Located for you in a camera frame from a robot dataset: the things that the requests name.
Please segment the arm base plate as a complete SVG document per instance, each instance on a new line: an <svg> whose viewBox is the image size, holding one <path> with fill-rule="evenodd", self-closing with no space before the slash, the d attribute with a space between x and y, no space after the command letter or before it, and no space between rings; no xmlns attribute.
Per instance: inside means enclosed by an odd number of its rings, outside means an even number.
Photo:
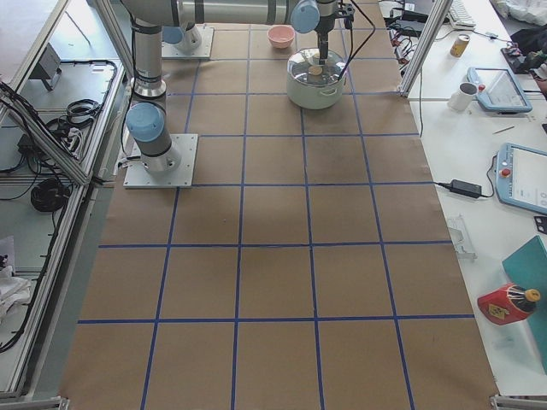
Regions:
<svg viewBox="0 0 547 410"><path fill-rule="evenodd" d="M214 28L165 26L162 29L162 58L170 60L208 60L211 55Z"/></svg>
<svg viewBox="0 0 547 410"><path fill-rule="evenodd" d="M135 143L123 186L129 189L190 188L197 155L197 134L171 134L171 148L163 155L141 155Z"/></svg>

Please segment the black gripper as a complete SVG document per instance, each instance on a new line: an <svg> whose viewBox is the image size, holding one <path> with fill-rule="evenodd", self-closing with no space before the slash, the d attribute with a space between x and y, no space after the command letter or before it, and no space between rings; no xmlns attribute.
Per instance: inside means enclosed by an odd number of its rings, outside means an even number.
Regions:
<svg viewBox="0 0 547 410"><path fill-rule="evenodd" d="M320 13L320 20L315 28L319 52L318 63L324 64L329 52L328 33L334 28L336 20L336 1L316 0L316 4Z"/></svg>

